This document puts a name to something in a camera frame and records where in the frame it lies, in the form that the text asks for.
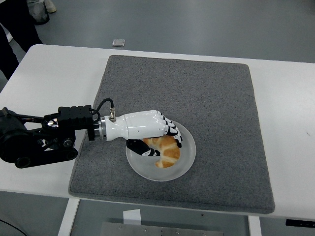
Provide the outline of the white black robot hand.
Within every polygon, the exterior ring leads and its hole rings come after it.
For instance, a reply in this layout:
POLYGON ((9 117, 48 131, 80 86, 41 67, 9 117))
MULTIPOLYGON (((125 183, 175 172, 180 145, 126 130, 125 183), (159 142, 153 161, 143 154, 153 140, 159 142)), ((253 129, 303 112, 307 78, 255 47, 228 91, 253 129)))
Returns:
POLYGON ((111 121, 104 117, 99 122, 100 135, 107 141, 124 138, 126 147, 141 156, 160 156, 160 152, 143 142, 144 138, 172 136, 179 148, 182 147, 182 136, 173 121, 157 110, 129 113, 111 121))

